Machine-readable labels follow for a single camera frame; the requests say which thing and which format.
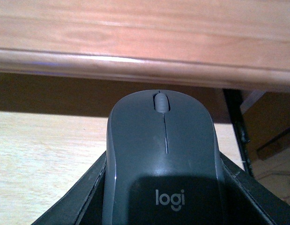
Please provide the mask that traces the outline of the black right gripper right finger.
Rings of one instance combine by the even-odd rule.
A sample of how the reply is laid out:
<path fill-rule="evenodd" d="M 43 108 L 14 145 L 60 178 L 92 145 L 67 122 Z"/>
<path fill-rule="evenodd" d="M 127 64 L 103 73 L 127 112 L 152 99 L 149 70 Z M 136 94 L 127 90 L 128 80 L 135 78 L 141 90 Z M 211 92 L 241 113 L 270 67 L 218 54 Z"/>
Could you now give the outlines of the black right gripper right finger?
<path fill-rule="evenodd" d="M 229 225 L 290 225 L 290 206 L 224 154 L 223 174 Z"/>

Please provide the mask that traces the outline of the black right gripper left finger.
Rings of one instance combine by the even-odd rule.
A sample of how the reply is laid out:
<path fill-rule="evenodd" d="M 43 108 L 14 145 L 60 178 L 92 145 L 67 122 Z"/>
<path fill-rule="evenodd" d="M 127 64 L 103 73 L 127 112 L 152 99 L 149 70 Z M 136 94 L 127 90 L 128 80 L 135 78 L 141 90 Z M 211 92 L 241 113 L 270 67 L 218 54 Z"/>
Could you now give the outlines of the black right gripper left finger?
<path fill-rule="evenodd" d="M 34 225 L 101 225 L 106 153 Z"/>

